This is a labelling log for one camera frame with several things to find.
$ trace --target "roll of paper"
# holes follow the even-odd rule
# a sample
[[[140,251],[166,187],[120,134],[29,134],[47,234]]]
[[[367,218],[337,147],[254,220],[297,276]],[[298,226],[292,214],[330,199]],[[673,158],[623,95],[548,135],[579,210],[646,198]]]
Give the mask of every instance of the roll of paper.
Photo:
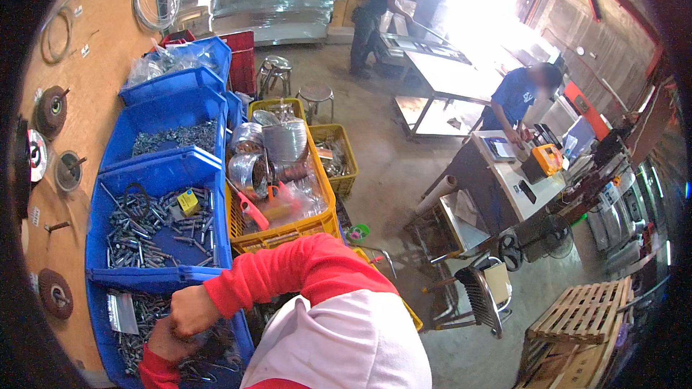
[[[416,206],[416,215],[427,211],[429,208],[433,207],[437,200],[443,195],[452,194],[457,188],[457,178],[452,175],[446,175],[437,186],[435,186],[430,194],[426,195],[422,202]]]

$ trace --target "small yellow box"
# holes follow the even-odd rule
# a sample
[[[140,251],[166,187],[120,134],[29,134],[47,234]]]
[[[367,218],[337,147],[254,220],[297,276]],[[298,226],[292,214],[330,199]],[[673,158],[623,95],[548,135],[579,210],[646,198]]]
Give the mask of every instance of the small yellow box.
[[[186,217],[193,216],[199,210],[199,201],[191,189],[178,196],[178,204],[180,204],[180,209],[183,210]]]

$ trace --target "fluorescent light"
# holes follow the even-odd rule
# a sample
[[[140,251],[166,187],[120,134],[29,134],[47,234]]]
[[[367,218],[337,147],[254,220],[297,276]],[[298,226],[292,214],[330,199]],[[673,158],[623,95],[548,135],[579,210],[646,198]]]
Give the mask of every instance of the fluorescent light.
[[[654,166],[651,166],[651,171],[653,171],[653,177],[656,178],[656,185],[658,185],[658,193],[661,194],[661,198],[663,198],[663,188],[661,188],[661,181],[658,179],[656,168]]]

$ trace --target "wooden wall panel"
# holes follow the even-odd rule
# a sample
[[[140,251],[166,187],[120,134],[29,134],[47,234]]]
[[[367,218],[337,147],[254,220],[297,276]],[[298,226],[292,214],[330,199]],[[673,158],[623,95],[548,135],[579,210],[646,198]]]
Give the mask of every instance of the wooden wall panel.
[[[48,322],[74,363],[98,371],[102,364],[91,330],[84,283],[84,240],[89,230],[91,193],[102,154],[123,107],[117,92],[127,77],[130,61],[151,48],[150,39],[160,40],[160,35],[140,29],[131,0],[71,0],[68,4],[72,9],[80,5],[83,12],[74,18],[68,56],[57,65],[47,65],[37,47],[26,65],[22,115],[31,122],[38,88],[70,88],[66,123],[49,144],[49,153],[57,156],[72,150],[88,158],[82,164],[82,183],[73,193],[56,191],[53,166],[34,188],[29,206],[37,206],[41,212],[38,227],[29,224],[26,263],[32,273],[47,267],[65,277],[74,295],[74,313],[67,321],[48,318]],[[55,50],[64,45],[65,34],[58,22],[51,34]],[[80,50],[86,44],[89,54],[82,57]],[[72,227],[51,235],[44,230],[44,223],[68,220]]]

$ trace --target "chair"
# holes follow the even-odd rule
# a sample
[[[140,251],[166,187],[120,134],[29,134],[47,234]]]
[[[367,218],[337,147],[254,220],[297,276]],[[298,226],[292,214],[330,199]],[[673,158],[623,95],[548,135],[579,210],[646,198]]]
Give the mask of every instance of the chair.
[[[334,122],[334,92],[332,88],[323,82],[312,81],[302,86],[296,95],[296,98],[303,98],[307,101],[307,115],[305,120],[308,125],[312,125],[313,116],[317,115],[317,110],[321,103],[326,100],[332,101],[332,119],[331,124]]]
[[[274,55],[266,56],[259,70],[257,70],[257,75],[255,75],[255,78],[260,77],[260,89],[257,98],[262,99],[265,94],[274,90],[278,80],[281,80],[283,85],[282,97],[288,98],[290,96],[290,72],[292,70],[293,65],[290,64],[288,59]]]
[[[496,304],[483,274],[484,270],[501,263],[500,259],[491,257],[490,251],[486,251],[470,265],[458,270],[453,277],[439,281],[432,287],[422,289],[422,292],[429,293],[437,288],[452,285],[458,280],[463,284],[466,293],[469,295],[469,302],[471,303],[470,312],[465,312],[452,318],[445,318],[447,313],[443,313],[433,319],[433,323],[435,323],[434,329],[445,330],[473,325],[486,325],[491,328],[490,332],[493,336],[501,339],[502,323],[512,314],[512,310],[508,308],[512,297],[510,294],[509,298],[504,302]],[[472,320],[464,320],[471,316],[473,317]]]

